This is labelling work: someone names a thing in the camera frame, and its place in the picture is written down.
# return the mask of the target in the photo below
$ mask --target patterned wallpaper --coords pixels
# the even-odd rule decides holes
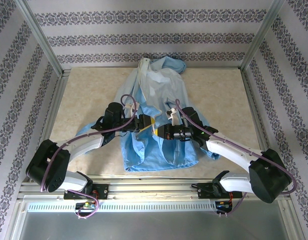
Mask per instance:
[[[297,180],[308,239],[308,0],[285,2],[245,74],[266,142]]]
[[[42,138],[58,77],[12,0],[0,0],[0,239]]]
[[[271,2],[28,1],[64,69],[135,67],[141,57],[164,56],[190,67],[237,67]]]

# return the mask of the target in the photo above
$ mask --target white cable tray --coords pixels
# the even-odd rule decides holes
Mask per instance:
[[[75,203],[66,202],[32,202],[29,212],[73,212]],[[215,211],[215,202],[186,201],[186,202],[101,202],[98,212],[204,212]]]

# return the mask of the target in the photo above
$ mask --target beige tabletop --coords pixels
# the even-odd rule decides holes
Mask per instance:
[[[118,87],[133,68],[75,67],[71,70],[50,139],[70,139],[83,126],[103,116]],[[243,81],[238,69],[187,68],[182,73],[189,99],[210,125],[227,137],[259,148]],[[89,175],[214,178],[223,170],[243,173],[222,157],[212,160],[197,151],[199,163],[184,169],[125,172],[120,140],[70,162],[68,170]]]

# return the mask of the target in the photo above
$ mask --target light blue garment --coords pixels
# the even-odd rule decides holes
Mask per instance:
[[[155,118],[155,128],[171,123],[166,112],[175,108],[176,99],[180,100],[182,108],[194,107],[178,74],[185,69],[183,61],[170,57],[154,61],[143,58],[138,68],[132,71],[118,89],[114,102],[119,103],[123,94],[131,94],[139,103],[137,115],[146,114]],[[126,97],[124,103],[132,104],[132,100]],[[203,124],[208,126],[204,116],[197,112]],[[125,115],[130,117],[130,109],[125,109]],[[151,127],[140,133],[129,132],[121,137],[121,149],[127,172],[188,168],[198,163],[191,141],[165,140],[153,135]],[[220,158],[218,154],[204,152],[215,160]]]

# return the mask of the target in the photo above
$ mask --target marble surface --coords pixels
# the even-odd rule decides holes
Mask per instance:
[[[72,138],[86,124],[104,114],[118,87],[133,68],[72,68],[51,134],[51,140]],[[210,125],[227,137],[258,148],[256,132],[238,69],[188,68],[181,75],[190,100]],[[214,178],[223,170],[243,173],[238,165],[222,157],[212,160],[197,151],[199,163],[185,169],[125,172],[119,138],[70,162],[68,170],[89,175]]]

